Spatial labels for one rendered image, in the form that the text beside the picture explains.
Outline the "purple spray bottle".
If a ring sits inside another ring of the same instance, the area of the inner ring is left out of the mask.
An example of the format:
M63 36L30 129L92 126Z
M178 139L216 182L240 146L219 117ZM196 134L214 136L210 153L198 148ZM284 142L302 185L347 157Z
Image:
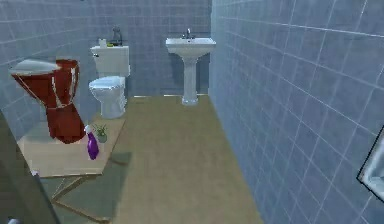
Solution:
M89 158L95 160L99 154L99 147L97 140L92 132L92 128L89 125L86 125L84 128L85 133L88 136L87 151Z

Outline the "white pedestal sink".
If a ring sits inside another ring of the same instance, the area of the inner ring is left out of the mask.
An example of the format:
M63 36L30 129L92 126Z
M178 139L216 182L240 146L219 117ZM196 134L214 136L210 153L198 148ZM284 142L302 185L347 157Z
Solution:
M167 38L165 41L170 54L178 55L184 63L184 93L182 104L194 106L198 103L196 90L196 65L200 57L210 53L216 46L212 38Z

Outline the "light wooden table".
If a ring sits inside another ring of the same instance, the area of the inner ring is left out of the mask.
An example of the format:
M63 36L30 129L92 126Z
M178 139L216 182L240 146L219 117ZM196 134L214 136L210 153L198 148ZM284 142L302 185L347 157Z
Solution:
M17 144L33 173L37 173L41 179L62 178L61 184L50 198L53 205L96 224L112 224L110 218L91 215L82 209L65 204L61 198L84 182L101 176L109 161L121 165L121 162L111 158L111 154L124 123L124 118L97 119L92 122L91 129L93 125L105 125L107 135L107 141L99 146L100 152L95 160L91 160L88 155L87 136L77 142L64 144L49 136L46 122L38 123Z

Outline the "small green potted plant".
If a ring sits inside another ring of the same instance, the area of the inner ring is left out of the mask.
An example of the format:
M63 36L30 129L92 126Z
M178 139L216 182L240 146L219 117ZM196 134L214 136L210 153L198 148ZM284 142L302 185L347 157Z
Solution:
M100 143L107 142L107 127L105 125L93 125L94 131L96 132L97 139Z

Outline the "grey room door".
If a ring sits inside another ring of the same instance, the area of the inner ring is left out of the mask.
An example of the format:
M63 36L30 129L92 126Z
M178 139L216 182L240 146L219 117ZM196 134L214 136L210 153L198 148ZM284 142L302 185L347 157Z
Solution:
M61 224L0 111L0 224Z

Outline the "red goblet drum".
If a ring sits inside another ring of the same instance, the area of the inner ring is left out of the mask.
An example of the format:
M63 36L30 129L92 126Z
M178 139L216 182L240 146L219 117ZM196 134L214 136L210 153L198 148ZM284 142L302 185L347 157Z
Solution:
M57 59L48 62L26 59L9 72L45 108L52 139L71 144L85 136L85 126L74 103L80 73L77 60Z

